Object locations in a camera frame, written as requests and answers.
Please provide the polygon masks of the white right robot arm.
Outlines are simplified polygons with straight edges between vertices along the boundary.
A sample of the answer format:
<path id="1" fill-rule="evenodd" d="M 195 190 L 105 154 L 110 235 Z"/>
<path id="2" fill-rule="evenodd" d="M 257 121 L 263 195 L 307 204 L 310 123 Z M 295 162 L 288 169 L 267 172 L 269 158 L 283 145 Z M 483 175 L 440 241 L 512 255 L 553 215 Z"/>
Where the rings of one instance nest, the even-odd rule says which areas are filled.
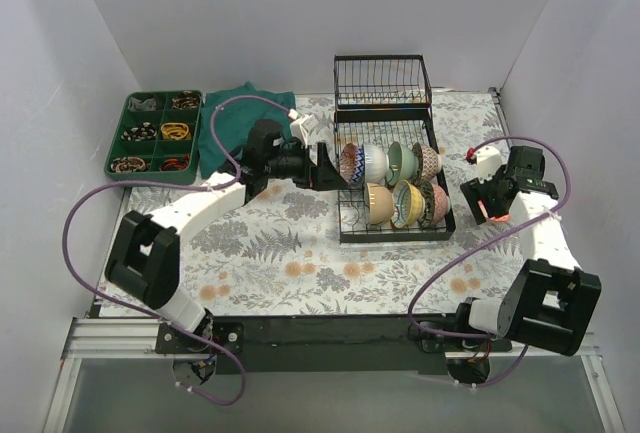
<path id="1" fill-rule="evenodd" d="M 501 300 L 468 298 L 463 319 L 452 326 L 454 342 L 475 350 L 506 338 L 564 356 L 579 349 L 601 294 L 600 279 L 583 271 L 571 254 L 560 219 L 556 186 L 545 180 L 541 149 L 513 146 L 507 157 L 493 146 L 472 150 L 475 179 L 461 186 L 477 223 L 509 219 L 524 264 Z"/>

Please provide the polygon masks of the cream bowl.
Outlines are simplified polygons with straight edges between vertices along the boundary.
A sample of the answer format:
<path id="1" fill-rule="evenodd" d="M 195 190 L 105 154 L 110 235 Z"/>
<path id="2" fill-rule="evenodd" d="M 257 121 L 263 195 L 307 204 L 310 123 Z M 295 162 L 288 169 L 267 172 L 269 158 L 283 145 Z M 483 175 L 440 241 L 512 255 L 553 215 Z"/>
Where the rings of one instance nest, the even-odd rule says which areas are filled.
<path id="1" fill-rule="evenodd" d="M 370 226 L 387 223 L 394 215 L 392 193 L 384 186 L 367 183 L 365 187 L 366 222 Z"/>

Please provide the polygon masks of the black leaf patterned bowl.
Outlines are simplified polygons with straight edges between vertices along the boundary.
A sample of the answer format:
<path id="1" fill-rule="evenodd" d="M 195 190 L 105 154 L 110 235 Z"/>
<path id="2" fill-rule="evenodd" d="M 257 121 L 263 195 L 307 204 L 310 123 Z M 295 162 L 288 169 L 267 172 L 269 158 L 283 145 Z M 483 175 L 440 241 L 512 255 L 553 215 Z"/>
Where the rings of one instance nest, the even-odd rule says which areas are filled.
<path id="1" fill-rule="evenodd" d="M 425 201 L 425 209 L 418 224 L 422 228 L 436 227 L 451 210 L 449 196 L 441 186 L 431 182 L 422 182 L 419 190 Z"/>

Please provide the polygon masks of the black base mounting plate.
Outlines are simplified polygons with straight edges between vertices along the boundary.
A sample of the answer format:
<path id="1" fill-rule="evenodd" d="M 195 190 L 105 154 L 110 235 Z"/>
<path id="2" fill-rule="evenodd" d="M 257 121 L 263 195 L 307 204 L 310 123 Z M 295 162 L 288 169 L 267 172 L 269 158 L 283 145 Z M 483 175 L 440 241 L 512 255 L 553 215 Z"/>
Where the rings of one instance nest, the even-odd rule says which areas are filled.
<path id="1" fill-rule="evenodd" d="M 447 373 L 446 355 L 472 340 L 430 336 L 400 315 L 227 316 L 213 340 L 248 373 L 415 371 Z"/>

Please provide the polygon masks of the green compartment organizer tray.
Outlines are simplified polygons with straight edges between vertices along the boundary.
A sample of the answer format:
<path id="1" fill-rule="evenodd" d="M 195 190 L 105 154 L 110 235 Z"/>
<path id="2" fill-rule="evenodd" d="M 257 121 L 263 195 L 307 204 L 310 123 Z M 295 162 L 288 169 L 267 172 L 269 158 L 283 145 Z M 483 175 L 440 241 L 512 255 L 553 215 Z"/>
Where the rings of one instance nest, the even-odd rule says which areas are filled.
<path id="1" fill-rule="evenodd" d="M 204 98 L 198 90 L 129 94 L 106 158 L 105 174 L 115 181 L 193 183 Z"/>

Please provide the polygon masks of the yellow sun patterned bowl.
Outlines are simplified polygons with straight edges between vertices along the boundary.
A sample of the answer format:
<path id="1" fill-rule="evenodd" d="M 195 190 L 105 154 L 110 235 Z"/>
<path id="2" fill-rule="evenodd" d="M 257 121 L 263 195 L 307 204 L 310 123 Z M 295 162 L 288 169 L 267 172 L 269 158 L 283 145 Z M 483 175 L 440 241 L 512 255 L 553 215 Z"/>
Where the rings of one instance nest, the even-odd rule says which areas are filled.
<path id="1" fill-rule="evenodd" d="M 407 228 L 418 221 L 425 210 L 421 191 L 408 180 L 400 180 L 392 192 L 394 215 L 391 224 L 396 229 Z"/>

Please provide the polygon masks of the pale green ceramic bowl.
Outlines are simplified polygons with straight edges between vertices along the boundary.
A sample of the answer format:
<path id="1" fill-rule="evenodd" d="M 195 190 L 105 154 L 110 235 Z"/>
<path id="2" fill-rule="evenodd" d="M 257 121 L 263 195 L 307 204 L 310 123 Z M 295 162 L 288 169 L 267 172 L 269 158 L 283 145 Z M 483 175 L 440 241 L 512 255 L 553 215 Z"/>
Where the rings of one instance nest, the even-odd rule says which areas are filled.
<path id="1" fill-rule="evenodd" d="M 393 142 L 388 149 L 387 158 L 389 169 L 386 174 L 386 183 L 394 187 L 401 180 L 412 179 L 418 169 L 418 159 L 407 146 Z"/>

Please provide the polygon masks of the white bowl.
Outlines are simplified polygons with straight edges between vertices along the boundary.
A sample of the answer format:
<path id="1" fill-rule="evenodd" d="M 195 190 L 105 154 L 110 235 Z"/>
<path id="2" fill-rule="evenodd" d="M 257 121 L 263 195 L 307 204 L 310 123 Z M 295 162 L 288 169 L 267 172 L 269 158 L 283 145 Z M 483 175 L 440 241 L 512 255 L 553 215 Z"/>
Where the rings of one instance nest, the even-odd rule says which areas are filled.
<path id="1" fill-rule="evenodd" d="M 387 153 L 377 145 L 365 143 L 363 145 L 365 168 L 364 176 L 367 183 L 378 183 L 386 180 L 389 171 Z"/>

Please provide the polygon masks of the orange geometric patterned bowl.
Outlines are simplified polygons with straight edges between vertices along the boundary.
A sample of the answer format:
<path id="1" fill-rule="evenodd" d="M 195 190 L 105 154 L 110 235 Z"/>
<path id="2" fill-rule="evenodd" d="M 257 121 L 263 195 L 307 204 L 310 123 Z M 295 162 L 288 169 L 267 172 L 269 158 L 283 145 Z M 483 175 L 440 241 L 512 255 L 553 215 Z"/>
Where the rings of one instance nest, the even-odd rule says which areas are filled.
<path id="1" fill-rule="evenodd" d="M 353 143 L 347 143 L 339 156 L 339 172 L 345 182 L 350 185 L 356 169 L 358 148 Z"/>

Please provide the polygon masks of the floral patterned table mat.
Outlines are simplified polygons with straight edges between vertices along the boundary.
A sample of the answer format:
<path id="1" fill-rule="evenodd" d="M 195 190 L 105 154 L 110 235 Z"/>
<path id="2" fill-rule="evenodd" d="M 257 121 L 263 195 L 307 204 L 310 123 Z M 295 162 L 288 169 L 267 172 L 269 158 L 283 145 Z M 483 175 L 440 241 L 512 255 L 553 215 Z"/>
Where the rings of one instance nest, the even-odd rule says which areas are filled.
<path id="1" fill-rule="evenodd" d="M 499 298 L 523 259 L 515 238 L 477 225 L 460 192 L 472 170 L 463 156 L 502 135 L 486 93 L 437 93 L 435 134 L 456 230 L 444 242 L 343 244 L 334 193 L 272 181 L 247 207 L 201 231 L 181 250 L 181 283 L 217 315 L 448 313 L 469 296 Z"/>

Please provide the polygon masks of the brown diamond patterned bowl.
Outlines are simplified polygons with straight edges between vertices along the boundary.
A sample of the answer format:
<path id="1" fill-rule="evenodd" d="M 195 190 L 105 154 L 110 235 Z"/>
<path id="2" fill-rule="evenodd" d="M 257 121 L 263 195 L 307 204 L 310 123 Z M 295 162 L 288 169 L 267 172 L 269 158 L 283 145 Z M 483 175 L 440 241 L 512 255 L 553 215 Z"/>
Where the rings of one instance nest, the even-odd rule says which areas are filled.
<path id="1" fill-rule="evenodd" d="M 418 160 L 417 170 L 412 179 L 414 184 L 430 182 L 442 171 L 443 162 L 440 154 L 426 143 L 416 142 L 412 146 L 412 153 Z"/>

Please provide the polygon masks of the blue zigzag patterned bowl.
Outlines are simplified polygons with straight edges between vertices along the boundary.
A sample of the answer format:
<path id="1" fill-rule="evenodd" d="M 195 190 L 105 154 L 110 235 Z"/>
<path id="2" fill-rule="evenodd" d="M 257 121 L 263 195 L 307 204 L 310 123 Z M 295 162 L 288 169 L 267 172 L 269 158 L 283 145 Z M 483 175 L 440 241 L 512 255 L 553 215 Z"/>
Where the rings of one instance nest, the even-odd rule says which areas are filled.
<path id="1" fill-rule="evenodd" d="M 363 145 L 356 147 L 354 171 L 350 179 L 351 187 L 360 186 L 365 179 L 366 155 Z"/>

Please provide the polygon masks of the dark green folded cloth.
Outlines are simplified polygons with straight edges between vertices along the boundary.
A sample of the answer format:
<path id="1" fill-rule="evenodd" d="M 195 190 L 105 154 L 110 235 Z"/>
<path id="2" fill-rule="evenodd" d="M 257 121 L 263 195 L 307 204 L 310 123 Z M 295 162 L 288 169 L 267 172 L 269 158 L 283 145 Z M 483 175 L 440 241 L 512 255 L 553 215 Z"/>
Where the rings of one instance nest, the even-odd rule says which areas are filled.
<path id="1" fill-rule="evenodd" d="M 225 106 L 216 117 L 215 131 L 224 148 L 232 150 L 244 146 L 251 128 L 258 120 L 274 120 L 284 127 L 285 136 L 289 136 L 289 120 L 286 114 L 296 108 L 292 92 L 275 93 L 258 90 L 250 82 L 242 86 L 206 94 L 206 102 L 201 109 L 201 125 L 198 137 L 199 167 L 203 179 L 207 179 L 225 161 L 226 157 L 211 134 L 211 117 L 215 108 L 236 96 L 260 96 L 283 107 L 283 110 L 255 99 L 234 101 Z"/>

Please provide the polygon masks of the orange floral patterned bowl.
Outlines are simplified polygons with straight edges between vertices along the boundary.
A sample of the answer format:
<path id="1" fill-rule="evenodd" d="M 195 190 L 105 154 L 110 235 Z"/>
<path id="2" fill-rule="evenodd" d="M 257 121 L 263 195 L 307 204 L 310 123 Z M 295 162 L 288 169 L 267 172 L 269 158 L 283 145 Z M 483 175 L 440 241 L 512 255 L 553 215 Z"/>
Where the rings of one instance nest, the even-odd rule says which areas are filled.
<path id="1" fill-rule="evenodd" d="M 484 203 L 481 200 L 478 201 L 478 206 L 484 218 L 487 221 L 497 222 L 497 223 L 506 223 L 511 219 L 509 214 L 502 215 L 502 216 L 490 216 L 488 210 L 486 209 Z"/>

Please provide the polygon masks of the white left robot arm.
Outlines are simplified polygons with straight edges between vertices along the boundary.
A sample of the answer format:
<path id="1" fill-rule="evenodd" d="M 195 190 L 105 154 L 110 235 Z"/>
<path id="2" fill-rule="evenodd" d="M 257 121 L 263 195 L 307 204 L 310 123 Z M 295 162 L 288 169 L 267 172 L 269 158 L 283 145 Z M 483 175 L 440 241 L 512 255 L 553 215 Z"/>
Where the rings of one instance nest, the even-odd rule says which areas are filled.
<path id="1" fill-rule="evenodd" d="M 259 195 L 272 179 L 289 179 L 297 187 L 336 191 L 347 183 L 334 167 L 325 143 L 312 154 L 307 134 L 295 124 L 291 138 L 274 120 L 251 128 L 239 158 L 227 160 L 204 183 L 149 214 L 127 213 L 119 225 L 105 276 L 178 330 L 178 340 L 193 353 L 213 339 L 212 314 L 180 287 L 180 252 L 184 243 L 225 214 Z"/>

